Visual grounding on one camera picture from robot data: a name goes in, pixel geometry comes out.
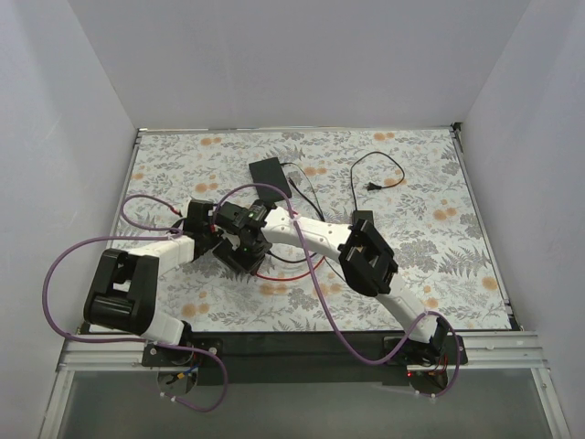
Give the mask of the black network switch with ports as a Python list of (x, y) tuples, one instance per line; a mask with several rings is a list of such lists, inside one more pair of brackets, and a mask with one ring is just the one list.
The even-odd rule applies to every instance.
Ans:
[(229, 240), (223, 240), (214, 250), (213, 255), (237, 274), (255, 275), (264, 256), (264, 250), (238, 246), (233, 248)]

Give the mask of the black rectangular box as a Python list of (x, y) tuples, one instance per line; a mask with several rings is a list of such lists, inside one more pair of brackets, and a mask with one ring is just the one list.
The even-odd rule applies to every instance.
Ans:
[(279, 192), (270, 188), (256, 187), (260, 200), (275, 203), (292, 196), (291, 188), (282, 171), (282, 164), (277, 157), (270, 157), (249, 163), (249, 170), (252, 181), (255, 184), (270, 185), (278, 188), (283, 193), (281, 195)]

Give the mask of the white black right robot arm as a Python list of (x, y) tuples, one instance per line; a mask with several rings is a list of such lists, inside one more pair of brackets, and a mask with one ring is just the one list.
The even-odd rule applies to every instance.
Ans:
[(224, 201), (216, 207), (213, 222), (238, 239), (237, 246), (224, 241), (215, 249), (216, 255), (238, 272), (256, 272), (274, 244), (287, 244), (306, 255), (317, 253), (337, 261), (346, 284), (358, 294), (375, 298), (405, 331), (381, 359), (362, 356), (342, 337), (342, 344), (359, 361), (377, 366), (399, 358), (434, 365), (447, 347), (462, 350), (452, 325), (439, 313), (427, 310), (406, 286), (394, 252), (370, 221), (328, 223), (257, 200), (248, 208)]

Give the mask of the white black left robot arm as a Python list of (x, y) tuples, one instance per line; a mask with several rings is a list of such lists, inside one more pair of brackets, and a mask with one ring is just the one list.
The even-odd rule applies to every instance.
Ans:
[(210, 201), (192, 199), (181, 235), (128, 251), (104, 251), (84, 305), (85, 321), (149, 341), (183, 345), (187, 323), (157, 308), (158, 281), (218, 244), (221, 232), (211, 224), (213, 208)]

